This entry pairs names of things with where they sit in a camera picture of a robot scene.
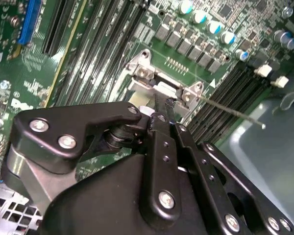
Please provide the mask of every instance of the silver screw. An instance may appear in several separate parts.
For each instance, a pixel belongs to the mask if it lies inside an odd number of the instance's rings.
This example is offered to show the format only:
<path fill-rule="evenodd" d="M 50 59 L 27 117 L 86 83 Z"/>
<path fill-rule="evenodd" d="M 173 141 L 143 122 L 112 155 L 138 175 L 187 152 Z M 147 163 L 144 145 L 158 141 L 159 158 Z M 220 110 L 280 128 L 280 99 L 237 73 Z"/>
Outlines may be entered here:
<path fill-rule="evenodd" d="M 284 228 L 286 228 L 287 231 L 289 231 L 289 232 L 291 231 L 291 228 L 285 219 L 280 219 L 280 222 L 284 226 Z"/>
<path fill-rule="evenodd" d="M 180 126 L 180 129 L 181 129 L 182 131 L 187 131 L 186 128 L 185 128 L 185 126 Z"/>
<path fill-rule="evenodd" d="M 133 108 L 133 107 L 128 107 L 128 110 L 129 110 L 131 113 L 133 113 L 133 114 L 137 114 L 136 109 Z"/>
<path fill-rule="evenodd" d="M 283 8 L 281 16 L 282 16 L 282 18 L 287 19 L 287 18 L 291 17 L 293 12 L 294 12 L 293 8 L 291 8 L 290 6 L 286 6 Z"/>
<path fill-rule="evenodd" d="M 165 118 L 163 115 L 158 115 L 158 118 L 159 118 L 161 121 L 166 121 L 166 118 Z"/>
<path fill-rule="evenodd" d="M 210 151 L 214 151 L 214 148 L 213 148 L 213 146 L 211 146 L 211 144 L 206 144 L 206 146 Z"/>
<path fill-rule="evenodd" d="M 279 227 L 278 223 L 275 221 L 274 218 L 269 217 L 268 222 L 270 223 L 271 227 L 273 227 L 274 230 L 276 230 L 276 231 L 280 230 L 280 227 Z"/>
<path fill-rule="evenodd" d="M 71 136 L 61 136 L 58 140 L 59 145 L 65 149 L 72 149 L 76 146 L 76 141 Z"/>
<path fill-rule="evenodd" d="M 227 225 L 229 226 L 229 228 L 234 231 L 234 232 L 239 232 L 240 231 L 240 225 L 237 222 L 236 218 L 231 215 L 231 214 L 227 214 L 225 216 L 225 221 L 227 223 Z"/>
<path fill-rule="evenodd" d="M 49 129 L 49 125 L 47 122 L 38 119 L 31 121 L 29 127 L 36 132 L 45 132 Z"/>
<path fill-rule="evenodd" d="M 9 81 L 7 81 L 7 80 L 3 80 L 3 81 L 0 82 L 0 88 L 2 90 L 7 90 L 7 89 L 10 88 L 10 86 L 11 86 L 11 83 Z"/>
<path fill-rule="evenodd" d="M 159 193 L 159 202 L 166 209 L 172 209 L 174 207 L 174 199 L 167 192 L 163 191 Z"/>

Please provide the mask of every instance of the blue-topped capacitor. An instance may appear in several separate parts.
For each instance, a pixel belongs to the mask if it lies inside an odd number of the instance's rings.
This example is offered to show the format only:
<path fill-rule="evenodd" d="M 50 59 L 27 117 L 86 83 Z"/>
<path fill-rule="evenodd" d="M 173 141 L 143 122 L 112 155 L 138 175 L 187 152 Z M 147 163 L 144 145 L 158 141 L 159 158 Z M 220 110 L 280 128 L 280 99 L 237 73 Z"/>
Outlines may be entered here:
<path fill-rule="evenodd" d="M 225 31 L 221 34 L 220 40 L 224 44 L 232 44 L 235 41 L 235 34 L 229 31 Z"/>
<path fill-rule="evenodd" d="M 291 33 L 290 32 L 285 32 L 283 30 L 277 30 L 275 33 L 274 33 L 274 36 L 273 36 L 273 39 L 275 42 L 277 43 L 287 43 L 290 38 L 291 38 Z"/>
<path fill-rule="evenodd" d="M 190 0 L 182 0 L 178 4 L 178 10 L 183 15 L 190 13 L 192 9 L 193 9 L 193 2 Z"/>
<path fill-rule="evenodd" d="M 195 10 L 192 13 L 192 20 L 195 24 L 203 23 L 206 20 L 207 13 L 202 10 Z"/>
<path fill-rule="evenodd" d="M 246 61 L 248 59 L 248 52 L 238 49 L 235 52 L 235 57 L 241 61 Z"/>
<path fill-rule="evenodd" d="M 294 50 L 294 38 L 290 38 L 286 43 L 283 43 L 282 46 L 288 50 Z"/>
<path fill-rule="evenodd" d="M 218 21 L 209 21 L 206 25 L 206 29 L 208 32 L 216 34 L 221 30 L 221 24 Z"/>

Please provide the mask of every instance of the integrated circuit chip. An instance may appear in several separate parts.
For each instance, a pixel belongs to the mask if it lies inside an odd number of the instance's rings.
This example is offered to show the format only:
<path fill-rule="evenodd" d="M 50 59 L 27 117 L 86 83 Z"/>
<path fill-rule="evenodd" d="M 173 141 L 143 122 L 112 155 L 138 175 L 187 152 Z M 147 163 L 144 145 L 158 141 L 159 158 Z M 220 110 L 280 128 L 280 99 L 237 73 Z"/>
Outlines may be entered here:
<path fill-rule="evenodd" d="M 177 52 L 182 55 L 186 55 L 191 45 L 192 44 L 190 43 L 190 41 L 188 41 L 187 39 L 184 39 L 181 45 L 178 47 Z"/>
<path fill-rule="evenodd" d="M 248 39 L 253 40 L 256 37 L 257 33 L 255 33 L 254 31 L 250 33 L 250 35 L 248 36 Z"/>
<path fill-rule="evenodd" d="M 211 56 L 208 55 L 206 52 L 203 52 L 199 57 L 198 64 L 202 67 L 206 67 L 210 61 L 211 61 Z"/>
<path fill-rule="evenodd" d="M 163 19 L 163 23 L 169 25 L 171 20 L 172 20 L 172 16 L 166 15 Z"/>
<path fill-rule="evenodd" d="M 169 31 L 169 27 L 165 24 L 162 24 L 162 25 L 160 25 L 159 29 L 157 30 L 155 37 L 157 39 L 163 41 L 166 38 L 168 31 Z"/>
<path fill-rule="evenodd" d="M 180 39 L 181 35 L 179 35 L 177 32 L 173 32 L 166 43 L 168 46 L 175 47 L 176 44 L 180 41 Z"/>
<path fill-rule="evenodd" d="M 199 47 L 197 46 L 194 46 L 190 54 L 188 55 L 188 58 L 190 60 L 196 61 L 200 54 L 201 54 L 201 49 L 199 49 Z"/>
<path fill-rule="evenodd" d="M 251 47 L 251 42 L 249 40 L 244 39 L 242 44 L 240 45 L 240 49 L 243 51 L 247 51 Z"/>
<path fill-rule="evenodd" d="M 221 63 L 218 60 L 212 59 L 207 66 L 207 70 L 210 73 L 215 73 L 220 68 L 220 66 Z"/>
<path fill-rule="evenodd" d="M 231 11 L 232 11 L 231 7 L 229 7 L 228 5 L 224 5 L 223 8 L 221 8 L 221 10 L 218 12 L 218 14 L 223 17 L 227 17 Z"/>
<path fill-rule="evenodd" d="M 260 0 L 260 2 L 256 5 L 256 9 L 259 12 L 263 12 L 267 7 L 267 0 Z"/>
<path fill-rule="evenodd" d="M 264 39 L 261 41 L 261 43 L 259 44 L 259 46 L 261 46 L 262 48 L 267 48 L 270 45 L 270 42 L 268 39 Z"/>

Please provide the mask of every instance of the blue expansion slot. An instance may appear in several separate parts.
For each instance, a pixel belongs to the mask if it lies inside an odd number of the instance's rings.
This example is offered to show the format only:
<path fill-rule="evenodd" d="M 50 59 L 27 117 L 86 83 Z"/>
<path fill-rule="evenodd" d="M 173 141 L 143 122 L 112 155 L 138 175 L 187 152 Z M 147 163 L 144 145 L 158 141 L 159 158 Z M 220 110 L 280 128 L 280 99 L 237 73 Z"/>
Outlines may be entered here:
<path fill-rule="evenodd" d="M 26 9 L 26 16 L 22 33 L 18 40 L 19 44 L 26 45 L 31 41 L 34 34 L 41 5 L 42 0 L 29 0 L 28 7 Z"/>

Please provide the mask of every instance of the motherboard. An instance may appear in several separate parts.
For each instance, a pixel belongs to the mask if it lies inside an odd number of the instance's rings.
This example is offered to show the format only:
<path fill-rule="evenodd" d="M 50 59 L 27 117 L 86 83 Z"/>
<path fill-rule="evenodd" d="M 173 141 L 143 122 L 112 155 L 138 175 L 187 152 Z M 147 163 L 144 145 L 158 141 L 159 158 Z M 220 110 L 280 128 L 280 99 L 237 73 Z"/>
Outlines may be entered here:
<path fill-rule="evenodd" d="M 294 0 L 0 0 L 0 165 L 20 111 L 155 94 L 196 142 L 218 144 L 242 120 L 188 91 L 248 114 L 293 68 Z"/>

